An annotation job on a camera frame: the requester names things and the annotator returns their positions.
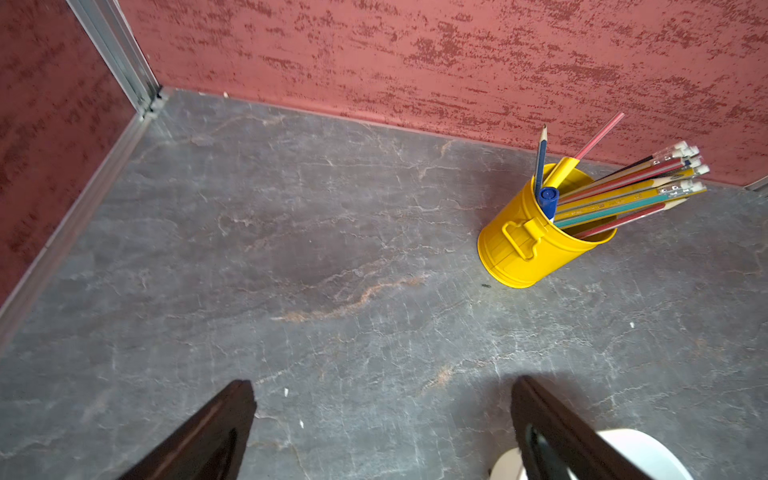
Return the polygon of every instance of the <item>baseboard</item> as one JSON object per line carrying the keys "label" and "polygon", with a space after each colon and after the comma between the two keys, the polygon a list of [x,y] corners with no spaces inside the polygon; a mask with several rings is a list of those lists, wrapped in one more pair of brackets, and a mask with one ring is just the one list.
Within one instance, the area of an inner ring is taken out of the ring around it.
{"label": "baseboard", "polygon": [[759,179],[756,182],[753,182],[747,185],[744,188],[746,188],[747,190],[759,192],[761,194],[768,194],[768,175]]}
{"label": "baseboard", "polygon": [[[174,88],[176,88],[177,90],[194,91],[194,92],[197,92],[198,94],[211,95],[213,97],[235,98],[235,99],[241,100],[241,101],[247,101],[247,102],[250,102],[250,103],[266,105],[267,107],[282,108],[284,110],[297,111],[297,112],[300,112],[300,113],[303,113],[303,114],[318,115],[320,117],[335,118],[335,119],[344,120],[344,121],[354,121],[354,122],[359,123],[359,124],[376,126],[376,127],[393,128],[395,130],[407,131],[407,132],[413,133],[413,134],[422,134],[422,135],[427,134],[427,135],[431,135],[433,137],[445,138],[446,140],[460,140],[460,141],[470,142],[470,143],[473,143],[473,144],[488,145],[489,147],[493,147],[493,148],[504,148],[506,150],[524,151],[524,152],[529,153],[529,154],[536,154],[536,150],[532,150],[530,148],[512,147],[511,145],[497,144],[497,143],[494,143],[492,141],[478,140],[477,138],[472,138],[472,137],[457,137],[455,135],[441,134],[439,132],[430,131],[430,130],[419,130],[418,128],[415,128],[415,127],[403,127],[403,126],[398,125],[398,124],[387,123],[387,120],[384,117],[381,117],[381,118],[362,118],[362,117],[360,117],[360,118],[358,118],[358,117],[352,117],[352,116],[348,116],[348,115],[342,115],[342,114],[339,114],[338,112],[334,113],[333,111],[331,111],[329,109],[318,108],[316,110],[310,110],[309,108],[297,107],[296,105],[291,104],[291,103],[279,103],[279,102],[271,101],[271,100],[268,100],[268,99],[264,100],[264,99],[260,99],[260,98],[247,97],[247,96],[244,96],[244,97],[233,96],[233,95],[228,94],[227,92],[223,92],[224,95],[222,95],[221,92],[218,92],[218,91],[212,91],[212,90],[208,90],[208,89],[207,90],[196,90],[194,88],[190,88],[188,86],[183,86],[183,85],[178,85],[178,86],[176,86]],[[553,159],[555,157],[560,157],[561,156],[560,154],[555,154],[555,153],[552,153],[551,151],[549,151],[547,153],[547,155],[549,157],[553,157]],[[600,165],[602,167],[611,167],[611,168],[616,168],[616,169],[622,168],[622,167],[626,167],[626,165],[623,165],[623,164],[615,164],[615,163],[611,163],[609,161],[592,160],[592,159],[588,159],[588,158],[583,159],[581,162],[585,163],[585,164],[595,164],[595,165]],[[701,181],[703,181],[706,184],[717,185],[718,187],[747,188],[747,189],[750,189],[750,190],[755,190],[754,188],[751,188],[751,187],[753,185],[759,184],[760,182],[765,182],[766,184],[768,184],[768,177],[763,178],[762,180],[758,180],[754,184],[752,184],[750,186],[747,186],[747,187],[744,187],[743,185],[727,184],[725,182],[720,182],[720,181],[716,181],[716,180],[710,180],[708,178],[700,178],[698,180],[701,180]]]}
{"label": "baseboard", "polygon": [[101,201],[128,163],[131,152],[164,104],[167,94],[163,92],[162,95],[162,98],[153,104],[150,113],[144,116],[136,113],[131,119],[107,157],[83,188],[78,199],[61,219],[54,233],[16,284],[16,288],[11,291],[0,307],[0,354],[11,342],[11,338],[32,310],[38,296],[48,285],[48,281],[56,273],[61,261],[67,256],[80,233],[85,230]]}

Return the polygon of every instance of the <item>pencil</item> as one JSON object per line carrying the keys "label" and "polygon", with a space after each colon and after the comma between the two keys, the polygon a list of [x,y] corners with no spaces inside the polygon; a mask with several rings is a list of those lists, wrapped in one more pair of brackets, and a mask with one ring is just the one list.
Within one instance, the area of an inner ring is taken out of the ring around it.
{"label": "pencil", "polygon": [[661,185],[669,184],[674,181],[699,177],[709,171],[710,168],[707,165],[699,165],[698,167],[688,167],[681,170],[676,170],[671,172],[672,174],[665,174],[659,177],[649,178],[648,180],[643,180],[641,182],[637,182],[636,184],[627,185],[626,187],[617,188],[616,190],[609,190],[603,194],[592,195],[591,197],[572,201],[569,204],[562,206],[562,208],[558,208],[558,213],[560,214],[573,210],[574,208],[586,207],[587,205],[605,202],[614,198],[623,197],[624,195],[634,194],[642,190],[660,187]]}
{"label": "pencil", "polygon": [[541,137],[538,139],[538,152],[536,154],[536,177],[534,179],[533,193],[538,198],[541,191],[541,182],[544,181],[544,161],[547,157],[547,126],[541,129]]}
{"label": "pencil", "polygon": [[597,145],[597,144],[598,144],[598,141],[602,140],[602,139],[603,139],[603,137],[604,137],[604,136],[605,136],[605,135],[606,135],[606,134],[607,134],[609,131],[611,131],[611,129],[612,129],[613,127],[615,127],[617,123],[619,123],[619,122],[621,121],[621,119],[622,119],[622,118],[624,118],[624,112],[623,112],[623,111],[620,111],[620,112],[619,112],[619,113],[617,113],[617,114],[616,114],[616,115],[615,115],[615,116],[614,116],[612,119],[610,119],[610,120],[608,121],[608,123],[606,123],[606,124],[605,124],[605,125],[604,125],[604,126],[601,128],[601,129],[600,129],[600,131],[598,132],[598,134],[597,134],[597,135],[595,135],[594,137],[592,137],[592,140],[590,140],[589,142],[587,142],[587,144],[586,144],[586,145],[584,145],[584,148],[582,148],[582,149],[581,149],[581,150],[580,150],[580,151],[579,151],[579,152],[578,152],[576,155],[574,155],[574,158],[575,158],[576,160],[581,160],[582,158],[584,158],[584,155],[586,155],[587,153],[589,153],[589,151],[590,151],[590,150],[592,150],[592,148],[593,148],[595,145]]}
{"label": "pencil", "polygon": [[570,202],[581,200],[582,198],[591,197],[592,195],[602,194],[603,192],[607,192],[609,190],[625,187],[629,184],[634,184],[636,182],[646,180],[648,178],[656,177],[657,175],[665,174],[669,171],[676,170],[680,168],[680,166],[698,167],[699,165],[701,165],[700,157],[674,158],[672,160],[663,162],[662,164],[658,164],[649,168],[644,168],[643,170],[639,170],[632,174],[628,174],[624,177],[619,177],[619,178],[610,180],[604,184],[600,184],[594,187],[592,186],[593,184],[589,184],[587,185],[588,188],[586,190],[582,190],[576,193],[574,193],[573,191],[568,192],[567,194],[561,197],[560,205],[562,206],[565,204],[569,204]]}
{"label": "pencil", "polygon": [[659,157],[664,156],[665,154],[670,154],[671,152],[673,152],[675,150],[682,150],[684,148],[688,148],[688,143],[685,140],[679,141],[675,145],[671,145],[669,147],[663,148],[663,149],[659,150],[658,152],[656,152],[653,155],[648,155],[645,158],[641,158],[640,160],[634,162],[631,165],[627,165],[626,167],[622,167],[622,168],[616,170],[615,172],[612,172],[612,173],[609,173],[608,175],[605,175],[604,177],[598,178],[598,180],[603,180],[605,177],[609,177],[611,175],[615,175],[615,174],[617,174],[619,172],[623,172],[624,170],[627,170],[628,168],[636,167],[637,165],[643,164],[643,163],[645,163],[645,162],[647,162],[649,160],[653,160],[654,158],[659,158]]}
{"label": "pencil", "polygon": [[609,182],[611,180],[615,180],[616,178],[624,177],[625,175],[633,174],[635,172],[638,172],[638,171],[641,171],[641,170],[645,170],[646,168],[650,168],[650,167],[653,167],[655,165],[662,164],[662,163],[664,163],[666,161],[669,161],[669,160],[672,160],[674,158],[693,157],[693,156],[697,155],[698,153],[699,153],[699,149],[697,147],[689,147],[689,148],[684,148],[682,150],[675,150],[675,151],[672,151],[671,153],[668,153],[668,154],[666,154],[664,156],[651,158],[650,160],[645,161],[645,162],[643,162],[641,164],[635,165],[634,167],[627,168],[626,170],[620,170],[620,171],[614,172],[614,173],[612,173],[610,175],[607,175],[606,177],[602,177],[600,180],[595,180],[594,182],[592,182],[589,185],[584,185],[583,187],[580,187],[580,188],[577,188],[576,190],[572,190],[572,191],[568,192],[566,195],[564,195],[564,197],[568,197],[568,196],[570,196],[572,194],[577,194],[577,193],[579,193],[579,192],[581,192],[583,190],[586,190],[588,188],[596,187],[597,185],[605,184],[605,183],[607,183],[607,182]]}
{"label": "pencil", "polygon": [[591,237],[592,235],[597,235],[598,233],[607,232],[608,230],[612,230],[617,227],[622,227],[627,223],[632,223],[635,220],[639,220],[645,217],[650,217],[653,214],[657,214],[659,212],[669,210],[672,207],[682,204],[686,200],[688,200],[688,197],[677,198],[676,200],[670,200],[668,202],[664,202],[663,204],[655,204],[652,207],[644,208],[643,210],[640,210],[633,214],[629,214],[626,217],[617,218],[616,220],[613,220],[611,222],[603,223],[599,227],[594,227],[589,230],[584,230],[583,232],[575,233],[573,237],[578,238],[579,240],[584,240],[585,238]]}
{"label": "pencil", "polygon": [[644,198],[642,200],[630,202],[629,204],[618,205],[616,207],[607,208],[605,210],[597,210],[595,212],[591,212],[586,215],[580,215],[578,217],[572,217],[566,220],[555,221],[554,225],[560,229],[575,227],[576,225],[581,225],[582,223],[589,223],[592,220],[600,220],[601,218],[612,217],[614,215],[628,214],[631,211],[649,207],[650,205],[653,205],[653,204],[658,204],[658,203],[665,202],[667,200],[672,200],[674,198],[679,198],[679,197],[689,197],[690,195],[699,194],[704,191],[707,191],[707,188],[701,182],[692,182],[692,183],[693,183],[693,186],[691,188],[677,190],[677,191],[665,193],[665,194],[657,194],[652,197]]}
{"label": "pencil", "polygon": [[615,198],[610,198],[608,200],[603,200],[591,205],[586,205],[584,207],[578,207],[578,208],[572,208],[568,211],[562,211],[557,212],[557,214],[554,216],[554,222],[557,224],[558,222],[561,222],[563,220],[567,220],[569,218],[579,217],[581,215],[591,214],[592,212],[596,212],[598,210],[607,210],[613,207],[620,207],[622,205],[628,205],[633,202],[637,202],[640,200],[645,200],[647,198],[656,197],[658,195],[663,195],[668,192],[674,192],[677,190],[686,190],[690,189],[694,186],[694,183],[690,180],[681,180],[679,182],[675,182],[673,184],[669,184],[666,187],[659,187],[659,188],[651,188],[646,189],[642,191],[636,191],[628,195],[622,195]]}

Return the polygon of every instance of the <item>bucket handle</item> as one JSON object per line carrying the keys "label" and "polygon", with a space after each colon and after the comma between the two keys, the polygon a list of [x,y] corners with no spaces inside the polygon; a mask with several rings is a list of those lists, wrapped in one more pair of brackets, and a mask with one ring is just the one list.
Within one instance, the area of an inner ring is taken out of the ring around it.
{"label": "bucket handle", "polygon": [[[531,246],[530,257],[526,257],[525,254],[523,253],[523,250],[520,248],[520,246],[517,245],[517,243],[512,239],[512,235],[510,235],[509,232],[507,231],[507,227],[509,226],[513,226],[514,228],[519,228],[520,226],[523,226],[525,228],[525,231],[528,232],[528,235],[530,235],[531,238],[534,240],[534,244],[533,246]],[[505,237],[507,237],[507,240],[509,240],[509,243],[512,245],[512,248],[515,249],[515,252],[518,253],[520,258],[522,258],[526,262],[530,262],[531,260],[536,258],[536,256],[538,255],[538,253],[536,252],[536,246],[539,245],[539,243],[541,242],[541,238],[546,233],[546,230],[542,229],[538,225],[538,223],[536,223],[535,220],[531,218],[530,220],[526,222],[521,222],[521,223],[516,223],[512,221],[505,223],[504,225],[502,225],[502,233],[504,234]]]}

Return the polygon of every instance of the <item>pink pencil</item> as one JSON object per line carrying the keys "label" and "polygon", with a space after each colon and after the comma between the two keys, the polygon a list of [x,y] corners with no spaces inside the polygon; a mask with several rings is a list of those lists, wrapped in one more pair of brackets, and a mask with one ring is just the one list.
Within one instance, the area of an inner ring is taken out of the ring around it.
{"label": "pink pencil", "polygon": [[605,134],[611,131],[611,129],[615,127],[616,124],[619,123],[622,118],[624,118],[624,112],[620,111],[619,113],[616,114],[615,117],[611,119],[611,121],[606,123],[605,126],[600,129],[597,135],[592,137],[592,140],[590,140],[589,143],[584,145],[584,148],[582,148],[581,151],[574,156],[574,158],[576,160],[581,160],[582,158],[584,158],[584,155],[589,153],[589,151],[592,150],[592,148],[598,144],[598,141],[602,140]]}
{"label": "pink pencil", "polygon": [[677,200],[664,202],[663,204],[656,204],[651,207],[640,210],[639,212],[635,212],[633,214],[627,215],[626,217],[617,218],[612,222],[603,223],[599,227],[591,228],[589,230],[584,230],[583,232],[576,233],[574,237],[578,238],[579,240],[583,240],[587,237],[591,237],[592,235],[597,235],[598,233],[606,232],[612,228],[621,227],[622,225],[626,225],[627,223],[632,223],[635,220],[649,217],[650,215],[657,214],[664,210],[669,210],[675,205],[682,204],[685,200],[688,200],[688,199],[678,198]]}
{"label": "pink pencil", "polygon": [[558,205],[565,205],[569,204],[570,202],[575,202],[576,200],[581,200],[582,198],[591,197],[592,195],[602,194],[603,192],[613,190],[614,188],[626,187],[627,185],[634,184],[641,180],[671,172],[672,170],[676,170],[680,167],[698,167],[699,165],[701,165],[700,157],[673,158],[672,160],[662,162],[658,165],[654,165],[653,167],[644,168],[643,170],[634,172],[633,174],[624,175],[623,177],[605,182],[604,184],[600,184],[592,188],[585,188],[584,190],[581,190],[575,194],[565,194],[564,196],[561,196],[561,200]]}

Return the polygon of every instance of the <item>marble tile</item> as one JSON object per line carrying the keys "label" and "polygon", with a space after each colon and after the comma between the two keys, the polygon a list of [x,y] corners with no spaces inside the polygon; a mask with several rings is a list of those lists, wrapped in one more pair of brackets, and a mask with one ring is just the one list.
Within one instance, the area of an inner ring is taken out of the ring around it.
{"label": "marble tile", "polygon": [[532,166],[177,92],[0,359],[0,478],[115,478],[231,379],[241,478],[485,478],[522,373],[762,476],[768,201],[713,187],[513,290],[475,242]]}

